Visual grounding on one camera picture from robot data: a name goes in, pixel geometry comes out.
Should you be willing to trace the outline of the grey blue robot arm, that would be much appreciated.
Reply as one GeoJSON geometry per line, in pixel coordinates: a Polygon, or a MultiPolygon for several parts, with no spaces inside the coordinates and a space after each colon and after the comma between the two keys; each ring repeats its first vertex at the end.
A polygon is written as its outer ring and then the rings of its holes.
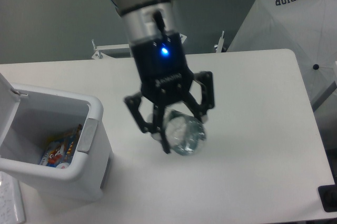
{"type": "Polygon", "coordinates": [[[176,26],[174,0],[111,0],[121,17],[141,81],[140,91],[124,101],[144,133],[171,146],[164,129],[168,106],[184,103],[200,122],[215,106],[213,73],[192,72],[176,26]]]}

